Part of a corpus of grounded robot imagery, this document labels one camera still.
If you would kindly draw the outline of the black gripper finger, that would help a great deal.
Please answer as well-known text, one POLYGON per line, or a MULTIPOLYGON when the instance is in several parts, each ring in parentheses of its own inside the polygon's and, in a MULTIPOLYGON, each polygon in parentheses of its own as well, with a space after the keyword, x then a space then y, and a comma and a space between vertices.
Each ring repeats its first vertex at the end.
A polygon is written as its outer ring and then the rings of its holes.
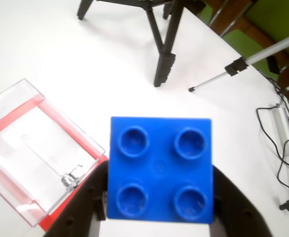
POLYGON ((214 220, 212 237, 271 237, 260 212, 216 167, 214 175, 214 220))
POLYGON ((46 237, 98 237, 106 220, 108 163, 96 167, 46 232, 46 237))

